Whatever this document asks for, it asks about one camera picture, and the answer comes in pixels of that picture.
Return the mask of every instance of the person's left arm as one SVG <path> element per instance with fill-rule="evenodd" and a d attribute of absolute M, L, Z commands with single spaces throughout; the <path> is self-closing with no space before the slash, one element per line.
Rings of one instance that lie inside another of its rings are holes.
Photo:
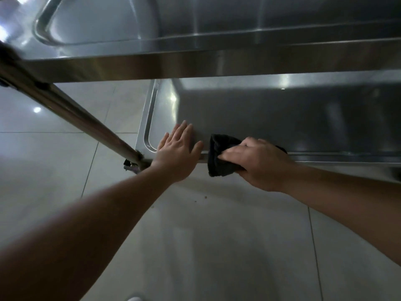
<path fill-rule="evenodd" d="M 143 214 L 174 182 L 195 168 L 203 144 L 190 152 L 192 125 L 176 125 L 152 165 L 74 202 L 0 251 L 0 300 L 83 297 Z"/>

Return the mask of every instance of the upper metal shelf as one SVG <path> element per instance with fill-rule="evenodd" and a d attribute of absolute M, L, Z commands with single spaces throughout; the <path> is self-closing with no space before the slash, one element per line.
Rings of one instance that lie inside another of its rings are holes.
<path fill-rule="evenodd" d="M 401 67 L 398 0 L 2 0 L 46 82 Z"/>

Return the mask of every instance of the floor tile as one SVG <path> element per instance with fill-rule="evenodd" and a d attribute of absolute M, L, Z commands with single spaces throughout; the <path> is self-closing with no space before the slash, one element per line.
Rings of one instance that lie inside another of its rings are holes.
<path fill-rule="evenodd" d="M 132 134 L 121 134 L 130 145 Z M 85 195 L 133 174 L 99 145 Z M 308 209 L 198 164 L 143 216 L 83 300 L 320 300 Z"/>
<path fill-rule="evenodd" d="M 96 146 L 83 133 L 0 133 L 0 246 L 81 196 Z"/>
<path fill-rule="evenodd" d="M 392 180 L 385 168 L 333 167 L 332 171 Z M 311 209 L 323 299 L 401 300 L 401 267 L 345 226 Z"/>
<path fill-rule="evenodd" d="M 138 133 L 150 80 L 119 81 L 106 118 L 116 133 Z"/>
<path fill-rule="evenodd" d="M 59 83 L 57 86 L 104 122 L 116 82 Z M 0 132 L 80 132 L 24 94 L 0 88 Z"/>

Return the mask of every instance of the person's left hand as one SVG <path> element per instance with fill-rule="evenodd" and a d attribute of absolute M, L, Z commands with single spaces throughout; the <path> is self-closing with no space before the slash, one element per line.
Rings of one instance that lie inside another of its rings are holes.
<path fill-rule="evenodd" d="M 166 173 L 172 182 L 188 177 L 195 169 L 203 149 L 203 142 L 199 141 L 192 151 L 189 150 L 192 131 L 192 124 L 187 125 L 184 120 L 181 125 L 175 125 L 171 134 L 166 133 L 157 147 L 151 168 Z"/>

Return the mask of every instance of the forearm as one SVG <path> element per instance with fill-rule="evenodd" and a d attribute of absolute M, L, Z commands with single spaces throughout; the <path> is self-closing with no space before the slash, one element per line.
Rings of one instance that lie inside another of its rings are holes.
<path fill-rule="evenodd" d="M 149 168 L 25 234 L 0 253 L 0 299 L 82 298 L 169 185 Z"/>
<path fill-rule="evenodd" d="M 282 192 L 342 223 L 401 265 L 401 185 L 300 166 Z"/>

